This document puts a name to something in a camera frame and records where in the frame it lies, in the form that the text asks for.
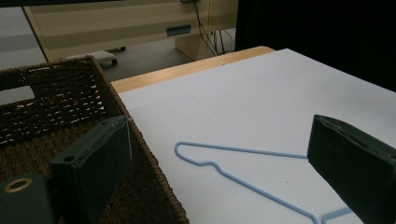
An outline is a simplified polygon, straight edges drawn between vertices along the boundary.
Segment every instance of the floor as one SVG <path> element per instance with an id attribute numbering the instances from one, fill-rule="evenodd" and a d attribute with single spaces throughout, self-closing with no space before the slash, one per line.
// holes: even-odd
<path id="1" fill-rule="evenodd" d="M 226 52 L 232 52 L 234 49 L 235 31 L 234 29 L 230 29 L 225 32 L 222 32 L 224 50 Z M 217 40 L 220 51 L 222 47 L 219 40 L 219 32 L 217 34 Z M 111 49 L 109 52 L 113 53 L 118 60 L 118 64 L 114 66 L 111 62 L 101 64 L 110 81 L 193 62 L 192 59 L 175 48 L 174 39 L 126 46 L 124 51 L 121 49 Z"/>

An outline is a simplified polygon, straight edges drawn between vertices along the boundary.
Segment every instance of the white table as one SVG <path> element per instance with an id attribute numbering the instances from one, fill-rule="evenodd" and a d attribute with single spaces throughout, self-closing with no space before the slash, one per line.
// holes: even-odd
<path id="1" fill-rule="evenodd" d="M 174 152 L 179 141 L 306 155 L 315 114 L 396 147 L 396 93 L 289 49 L 120 94 L 193 224 L 313 223 Z M 314 214 L 345 207 L 305 160 L 181 147 Z M 361 223 L 353 214 L 331 223 Z"/>

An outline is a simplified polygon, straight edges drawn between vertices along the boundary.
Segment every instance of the white tabletop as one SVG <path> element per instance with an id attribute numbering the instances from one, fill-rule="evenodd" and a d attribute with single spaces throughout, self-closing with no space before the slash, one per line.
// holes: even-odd
<path id="1" fill-rule="evenodd" d="M 289 49 L 120 95 L 193 224 L 313 223 L 260 194 L 179 158 L 179 141 L 306 155 L 315 114 L 396 147 L 396 93 Z M 306 160 L 199 147 L 180 151 L 318 219 L 346 207 Z M 361 223 L 353 214 L 331 223 Z"/>

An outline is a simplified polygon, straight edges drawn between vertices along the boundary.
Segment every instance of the brown wicker basket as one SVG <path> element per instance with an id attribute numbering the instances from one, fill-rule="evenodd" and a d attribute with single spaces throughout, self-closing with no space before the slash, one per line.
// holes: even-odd
<path id="1" fill-rule="evenodd" d="M 132 167 L 100 223 L 189 223 L 158 161 L 93 57 L 0 71 L 0 91 L 30 86 L 34 98 L 0 105 L 0 182 L 50 175 L 49 162 L 103 119 L 130 119 Z"/>

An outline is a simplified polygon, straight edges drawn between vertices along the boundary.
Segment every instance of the blue wire hanger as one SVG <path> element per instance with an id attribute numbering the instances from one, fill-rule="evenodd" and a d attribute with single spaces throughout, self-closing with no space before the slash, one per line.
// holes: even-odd
<path id="1" fill-rule="evenodd" d="M 259 189 L 251 184 L 249 184 L 248 182 L 245 182 L 242 179 L 237 178 L 234 175 L 231 175 L 227 172 L 225 172 L 223 169 L 221 169 L 221 167 L 213 162 L 213 161 L 195 161 L 193 159 L 190 159 L 184 155 L 182 155 L 179 151 L 179 147 L 180 146 L 189 146 L 189 147 L 207 147 L 207 148 L 213 148 L 213 149 L 220 149 L 220 150 L 229 150 L 229 151 L 237 151 L 237 152 L 245 152 L 245 153 L 255 153 L 255 154 L 262 154 L 262 155 L 268 155 L 268 156 L 278 156 L 278 157 L 288 157 L 288 158 L 294 158 L 294 159 L 302 159 L 302 160 L 307 160 L 308 158 L 305 155 L 297 155 L 297 154 L 289 154 L 289 153 L 281 153 L 281 152 L 273 152 L 273 151 L 260 151 L 260 150 L 255 150 L 255 149 L 246 149 L 246 148 L 239 148 L 239 147 L 224 147 L 224 146 L 215 146 L 215 145 L 208 145 L 208 144 L 202 144 L 202 143 L 193 143 L 193 142 L 178 142 L 175 145 L 175 153 L 183 160 L 183 161 L 187 161 L 189 163 L 192 163 L 194 165 L 197 166 L 207 166 L 207 165 L 212 165 L 214 166 L 218 172 L 221 175 L 224 175 L 225 177 L 231 179 L 232 181 L 244 186 L 245 188 L 251 189 L 257 193 L 259 193 L 260 195 L 276 202 L 276 203 L 280 203 L 281 205 L 288 207 L 289 209 L 305 216 L 305 217 L 309 217 L 312 219 L 312 221 L 315 224 L 319 224 L 317 217 L 315 217 L 315 215 L 291 204 L 288 203 L 262 189 Z M 340 217 L 343 216 L 347 213 L 350 213 L 351 210 L 350 208 L 343 208 L 334 212 L 331 212 L 329 214 L 325 214 L 324 216 L 322 216 L 322 224 L 326 224 L 328 220 L 336 218 L 336 217 Z"/>

